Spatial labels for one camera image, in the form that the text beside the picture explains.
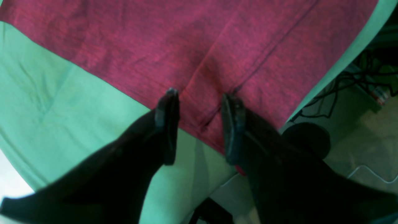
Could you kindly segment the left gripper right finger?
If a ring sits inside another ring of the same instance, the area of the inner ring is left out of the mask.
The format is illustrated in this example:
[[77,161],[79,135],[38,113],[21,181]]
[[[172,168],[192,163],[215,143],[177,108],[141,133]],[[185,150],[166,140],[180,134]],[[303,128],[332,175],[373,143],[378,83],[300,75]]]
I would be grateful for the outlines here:
[[335,173],[234,95],[221,101],[227,163],[247,176],[262,224],[393,224],[397,195]]

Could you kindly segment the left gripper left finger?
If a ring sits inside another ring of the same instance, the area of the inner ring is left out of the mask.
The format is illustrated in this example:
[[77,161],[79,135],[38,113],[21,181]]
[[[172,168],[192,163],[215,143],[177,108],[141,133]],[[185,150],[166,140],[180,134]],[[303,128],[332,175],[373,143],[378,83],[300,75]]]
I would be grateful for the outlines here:
[[4,198],[1,216],[24,224],[137,224],[148,187],[175,162],[178,91],[67,174],[21,198]]

